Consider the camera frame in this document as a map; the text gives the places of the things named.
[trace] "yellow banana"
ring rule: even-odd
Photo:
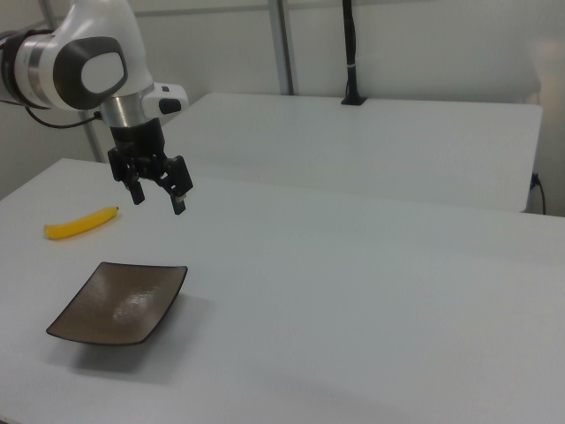
[[[83,216],[76,221],[60,223],[58,225],[45,225],[43,231],[49,240],[60,240],[76,236],[81,232],[90,231],[93,228],[108,222],[117,215],[118,207],[100,209],[93,214]]]

